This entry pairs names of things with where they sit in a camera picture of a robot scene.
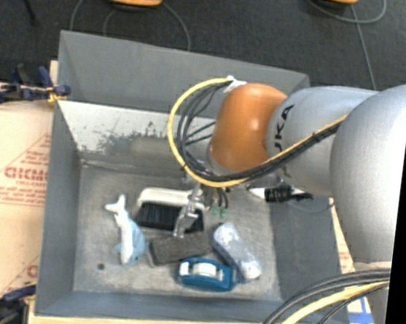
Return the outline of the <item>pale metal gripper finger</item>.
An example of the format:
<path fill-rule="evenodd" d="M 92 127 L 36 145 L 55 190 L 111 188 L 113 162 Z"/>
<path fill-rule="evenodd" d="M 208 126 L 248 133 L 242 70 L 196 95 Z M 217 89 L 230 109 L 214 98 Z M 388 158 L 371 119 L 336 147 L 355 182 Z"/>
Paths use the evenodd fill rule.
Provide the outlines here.
<path fill-rule="evenodd" d="M 174 237 L 182 237 L 185 232 L 187 213 L 189 212 L 189 205 L 182 206 L 176 219 L 175 226 L 173 228 Z"/>
<path fill-rule="evenodd" d="M 184 215 L 182 232 L 185 233 L 186 231 L 188 231 L 197 219 L 198 213 L 196 212 L 196 209 L 188 208 Z"/>

